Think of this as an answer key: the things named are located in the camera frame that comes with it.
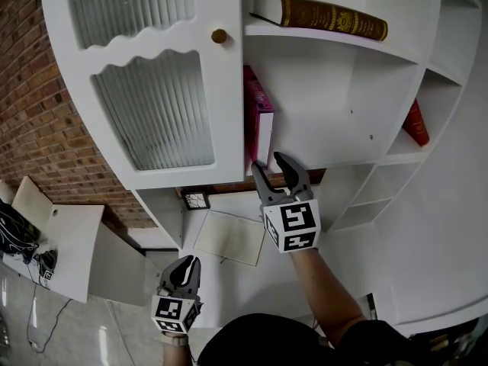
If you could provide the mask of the white bookshelf cabinet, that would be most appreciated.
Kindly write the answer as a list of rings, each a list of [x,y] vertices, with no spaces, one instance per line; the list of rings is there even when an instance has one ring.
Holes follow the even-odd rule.
[[[481,0],[315,0],[385,20],[376,41],[327,30],[279,27],[242,2],[242,61],[275,108],[271,150],[307,169],[362,170],[392,152],[426,71],[463,85],[480,35]],[[131,190],[176,244],[181,217],[165,188]]]

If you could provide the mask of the black white-lined helmet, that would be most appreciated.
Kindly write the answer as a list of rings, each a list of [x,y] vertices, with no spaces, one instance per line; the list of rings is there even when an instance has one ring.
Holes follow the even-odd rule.
[[[0,250],[11,256],[20,255],[29,263],[39,247],[39,240],[38,228],[0,199]]]

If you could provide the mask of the pink book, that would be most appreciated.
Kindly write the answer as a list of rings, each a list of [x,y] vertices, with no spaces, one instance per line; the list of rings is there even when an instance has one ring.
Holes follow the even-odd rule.
[[[268,166],[275,110],[251,66],[243,66],[245,144],[252,162]]]

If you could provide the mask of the person's left forearm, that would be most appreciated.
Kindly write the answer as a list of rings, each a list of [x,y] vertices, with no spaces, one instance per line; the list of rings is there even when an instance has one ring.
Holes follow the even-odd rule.
[[[162,366],[193,366],[189,345],[174,346],[164,343]]]

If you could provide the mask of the open cream notebook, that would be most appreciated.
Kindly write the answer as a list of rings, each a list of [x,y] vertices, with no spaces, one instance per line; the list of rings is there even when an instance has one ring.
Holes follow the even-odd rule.
[[[209,210],[194,248],[231,261],[256,266],[264,236],[262,222]]]

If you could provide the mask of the ribbed glass cabinet door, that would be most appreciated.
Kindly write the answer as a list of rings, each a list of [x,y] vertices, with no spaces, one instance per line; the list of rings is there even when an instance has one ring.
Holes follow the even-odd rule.
[[[241,0],[41,1],[70,97],[125,188],[244,178]]]

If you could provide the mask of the person's right forearm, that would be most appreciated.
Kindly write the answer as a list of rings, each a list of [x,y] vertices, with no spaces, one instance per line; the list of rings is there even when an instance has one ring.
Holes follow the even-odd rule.
[[[338,346],[349,328],[366,320],[361,308],[316,249],[292,252],[291,260],[316,321]]]

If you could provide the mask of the black picture frame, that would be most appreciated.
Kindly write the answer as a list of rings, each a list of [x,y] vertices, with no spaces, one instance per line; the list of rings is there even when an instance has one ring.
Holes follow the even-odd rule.
[[[187,210],[209,210],[210,202],[204,191],[181,191],[181,198]]]

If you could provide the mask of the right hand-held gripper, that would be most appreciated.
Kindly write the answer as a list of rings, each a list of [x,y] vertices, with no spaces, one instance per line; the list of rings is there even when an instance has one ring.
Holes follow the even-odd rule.
[[[280,253],[315,248],[321,231],[318,200],[313,196],[307,170],[295,159],[274,152],[290,192],[273,188],[263,168],[253,162],[252,176],[262,201],[265,229]]]

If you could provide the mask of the white desk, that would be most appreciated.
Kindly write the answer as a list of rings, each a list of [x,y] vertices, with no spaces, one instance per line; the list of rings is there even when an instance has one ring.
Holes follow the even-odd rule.
[[[203,309],[198,328],[222,327],[238,316],[269,313],[291,319],[310,316],[303,288],[288,254],[281,254],[269,235],[262,241],[256,265],[225,259],[196,250],[207,210],[184,210],[181,255],[201,260],[198,294]],[[377,234],[371,226],[359,226],[321,235],[319,252],[353,297],[377,288],[380,266],[375,261]]]

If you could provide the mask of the red book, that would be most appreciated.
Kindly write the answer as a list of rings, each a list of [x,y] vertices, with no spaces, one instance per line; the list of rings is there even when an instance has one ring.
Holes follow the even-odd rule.
[[[430,141],[429,133],[426,129],[417,99],[414,100],[411,108],[409,109],[406,119],[403,122],[403,129],[421,147],[426,146]]]

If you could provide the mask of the person's black shirt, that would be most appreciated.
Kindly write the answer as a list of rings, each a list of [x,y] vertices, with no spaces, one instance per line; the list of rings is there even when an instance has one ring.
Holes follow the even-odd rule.
[[[311,327],[264,313],[241,316],[204,347],[199,366],[426,366],[429,355],[381,320],[351,326],[330,348]]]

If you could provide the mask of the olive gold-printed book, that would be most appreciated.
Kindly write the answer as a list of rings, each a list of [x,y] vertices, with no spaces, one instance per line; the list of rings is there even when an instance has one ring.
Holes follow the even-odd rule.
[[[384,41],[389,32],[381,18],[315,0],[249,0],[249,14],[279,27],[332,31],[376,41]]]

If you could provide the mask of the white side cabinet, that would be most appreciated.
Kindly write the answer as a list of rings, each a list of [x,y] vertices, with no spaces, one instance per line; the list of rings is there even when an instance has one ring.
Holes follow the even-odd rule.
[[[41,231],[39,250],[58,259],[43,286],[86,302],[88,296],[141,307],[146,259],[101,222],[101,205],[58,205],[24,177],[13,209]]]

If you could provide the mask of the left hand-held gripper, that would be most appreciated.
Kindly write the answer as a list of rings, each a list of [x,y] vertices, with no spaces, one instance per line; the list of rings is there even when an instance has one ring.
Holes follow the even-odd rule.
[[[188,334],[203,305],[198,296],[200,280],[201,261],[192,255],[179,258],[163,271],[151,304],[152,321],[162,332]],[[183,286],[183,290],[168,290]]]

